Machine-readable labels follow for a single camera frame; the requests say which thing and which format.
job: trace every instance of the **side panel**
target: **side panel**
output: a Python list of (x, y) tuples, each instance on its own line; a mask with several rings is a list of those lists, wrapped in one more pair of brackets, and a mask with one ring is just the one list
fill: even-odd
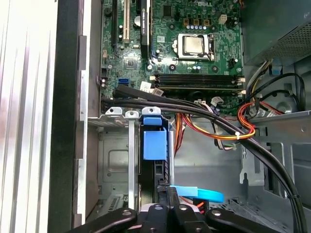
[(1, 233), (47, 232), (57, 5), (0, 1)]

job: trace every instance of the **metal bracket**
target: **metal bracket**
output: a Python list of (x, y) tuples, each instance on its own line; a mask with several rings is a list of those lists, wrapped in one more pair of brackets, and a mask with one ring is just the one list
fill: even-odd
[(128, 207), (135, 210), (135, 121), (139, 118), (137, 111), (127, 111), (128, 119)]
[(120, 117), (122, 115), (122, 108), (120, 107), (111, 107), (106, 112), (105, 115), (107, 117)]
[(243, 184), (244, 174), (247, 174), (249, 186), (264, 186), (264, 169), (263, 163), (259, 162), (259, 172), (255, 171), (255, 156), (247, 153), (247, 149), (242, 147), (242, 170), (240, 173), (240, 183)]
[(125, 113), (125, 118), (126, 119), (138, 119), (139, 118), (139, 113), (137, 111), (127, 111)]
[(141, 110), (141, 114), (144, 116), (160, 116), (161, 109), (158, 107), (145, 107)]

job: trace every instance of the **wire bundle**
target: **wire bundle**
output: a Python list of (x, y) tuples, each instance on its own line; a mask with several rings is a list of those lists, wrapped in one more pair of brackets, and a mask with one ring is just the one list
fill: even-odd
[(185, 129), (183, 128), (182, 115), (179, 113), (175, 114), (175, 126), (176, 126), (176, 134), (175, 134), (174, 156), (176, 156), (177, 151), (181, 147), (181, 143), (183, 141), (185, 132)]

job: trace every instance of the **blue sata port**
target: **blue sata port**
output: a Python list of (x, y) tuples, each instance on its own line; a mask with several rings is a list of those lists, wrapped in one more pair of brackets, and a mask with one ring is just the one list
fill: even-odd
[(118, 84), (126, 85), (128, 86), (130, 84), (129, 79), (119, 79)]

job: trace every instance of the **motherboard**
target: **motherboard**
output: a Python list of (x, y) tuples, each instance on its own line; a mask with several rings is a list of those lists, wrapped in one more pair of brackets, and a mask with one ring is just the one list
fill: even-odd
[(103, 0), (101, 94), (127, 85), (235, 115), (225, 109), (243, 98), (239, 20), (236, 0)]

